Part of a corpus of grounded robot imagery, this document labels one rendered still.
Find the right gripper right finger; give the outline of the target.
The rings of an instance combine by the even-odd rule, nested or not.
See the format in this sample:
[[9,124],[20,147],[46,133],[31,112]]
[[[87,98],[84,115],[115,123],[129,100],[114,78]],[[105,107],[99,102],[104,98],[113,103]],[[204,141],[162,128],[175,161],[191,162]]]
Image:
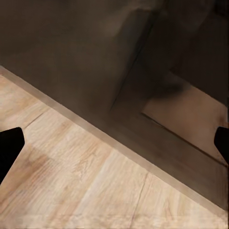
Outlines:
[[227,164],[229,165],[229,129],[218,127],[215,133],[214,145],[221,153]]

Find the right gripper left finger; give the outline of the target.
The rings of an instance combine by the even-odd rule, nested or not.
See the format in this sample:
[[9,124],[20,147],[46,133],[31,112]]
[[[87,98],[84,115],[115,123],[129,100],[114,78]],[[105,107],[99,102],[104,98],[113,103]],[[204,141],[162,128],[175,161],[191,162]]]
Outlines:
[[0,184],[25,145],[21,127],[0,132]]

